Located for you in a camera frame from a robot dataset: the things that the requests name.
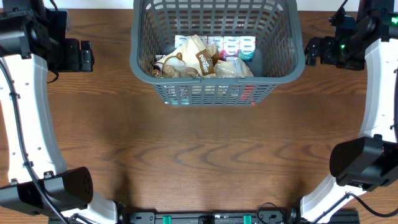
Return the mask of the grey plastic basket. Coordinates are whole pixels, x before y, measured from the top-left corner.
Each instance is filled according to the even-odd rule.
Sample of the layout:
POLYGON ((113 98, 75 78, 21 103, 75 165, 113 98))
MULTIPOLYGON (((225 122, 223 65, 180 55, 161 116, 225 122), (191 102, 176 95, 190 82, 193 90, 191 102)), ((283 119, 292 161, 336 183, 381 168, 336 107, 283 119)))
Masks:
POLYGON ((168 92, 188 90, 189 105, 239 105, 248 85, 260 103, 278 85, 297 79, 305 67, 302 31, 293 0, 135 0, 130 67, 168 103, 168 92), (156 78, 157 55, 175 48, 176 35, 254 36, 248 62, 253 77, 156 78))

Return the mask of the multicolour tissue pack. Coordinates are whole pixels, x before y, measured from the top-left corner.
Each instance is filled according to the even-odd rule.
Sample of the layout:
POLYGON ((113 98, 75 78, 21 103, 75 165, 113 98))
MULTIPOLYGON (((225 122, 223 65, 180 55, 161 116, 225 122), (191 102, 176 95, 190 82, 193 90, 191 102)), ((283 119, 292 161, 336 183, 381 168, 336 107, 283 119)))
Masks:
POLYGON ((256 51, 256 38, 254 36, 207 36, 199 35, 202 43, 210 48, 216 44, 220 57, 237 56, 244 62, 251 61, 256 51))

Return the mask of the orange spaghetti packet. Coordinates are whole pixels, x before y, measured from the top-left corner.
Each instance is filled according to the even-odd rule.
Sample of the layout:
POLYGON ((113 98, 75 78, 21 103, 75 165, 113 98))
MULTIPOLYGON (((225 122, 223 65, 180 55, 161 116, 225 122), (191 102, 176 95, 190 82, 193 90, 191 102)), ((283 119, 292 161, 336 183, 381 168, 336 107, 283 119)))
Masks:
POLYGON ((248 85, 244 88, 240 99, 238 100, 239 105, 255 105, 255 100, 253 99, 253 92, 255 90, 254 85, 248 85))

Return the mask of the beige paper pouch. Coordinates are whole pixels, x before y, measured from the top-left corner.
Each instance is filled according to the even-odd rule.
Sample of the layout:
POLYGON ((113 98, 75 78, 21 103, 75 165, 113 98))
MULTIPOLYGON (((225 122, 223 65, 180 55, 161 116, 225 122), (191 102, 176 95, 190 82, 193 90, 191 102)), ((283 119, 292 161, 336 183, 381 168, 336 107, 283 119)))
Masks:
POLYGON ((230 61, 221 61, 214 66, 214 71, 219 78, 253 77, 253 73, 244 61, 235 58, 230 61))

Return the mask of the beige brown snack bag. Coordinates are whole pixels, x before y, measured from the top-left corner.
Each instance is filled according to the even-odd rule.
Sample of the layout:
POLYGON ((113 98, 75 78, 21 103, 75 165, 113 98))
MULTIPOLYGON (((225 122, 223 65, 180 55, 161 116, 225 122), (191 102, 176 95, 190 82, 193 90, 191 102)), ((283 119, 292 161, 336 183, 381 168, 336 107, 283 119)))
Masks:
POLYGON ((204 78, 215 75, 212 54, 199 36, 193 35, 152 66, 156 78, 204 78))

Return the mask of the teal snack packet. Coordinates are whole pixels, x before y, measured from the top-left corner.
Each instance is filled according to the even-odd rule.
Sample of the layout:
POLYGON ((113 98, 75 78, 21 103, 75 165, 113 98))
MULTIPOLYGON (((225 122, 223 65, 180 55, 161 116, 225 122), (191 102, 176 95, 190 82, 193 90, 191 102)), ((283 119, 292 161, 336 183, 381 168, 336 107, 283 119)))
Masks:
POLYGON ((168 92, 168 103, 171 105, 189 105, 190 94, 188 90, 168 92))

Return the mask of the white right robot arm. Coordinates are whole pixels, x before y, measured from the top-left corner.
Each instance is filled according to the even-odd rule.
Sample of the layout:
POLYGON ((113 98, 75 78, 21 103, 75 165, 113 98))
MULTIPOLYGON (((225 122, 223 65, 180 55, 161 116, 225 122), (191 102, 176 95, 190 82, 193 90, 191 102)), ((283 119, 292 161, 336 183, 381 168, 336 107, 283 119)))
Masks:
POLYGON ((393 0, 361 0, 356 17, 339 8, 329 23, 334 36, 314 37, 305 63, 367 72, 363 122, 356 139, 337 144, 329 174, 285 223, 352 223, 342 212, 350 200, 397 180, 397 13, 393 0))

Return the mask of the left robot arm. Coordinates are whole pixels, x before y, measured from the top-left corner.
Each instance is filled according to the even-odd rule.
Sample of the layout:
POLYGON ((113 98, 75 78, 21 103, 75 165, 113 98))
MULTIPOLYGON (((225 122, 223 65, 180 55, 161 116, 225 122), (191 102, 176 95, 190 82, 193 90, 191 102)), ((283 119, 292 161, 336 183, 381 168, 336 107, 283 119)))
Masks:
POLYGON ((91 72, 92 45, 66 37, 68 13, 42 1, 3 0, 1 108, 9 148, 9 185, 1 206, 62 223, 117 223, 118 207, 93 189, 86 167, 69 169, 57 143, 48 74, 91 72))

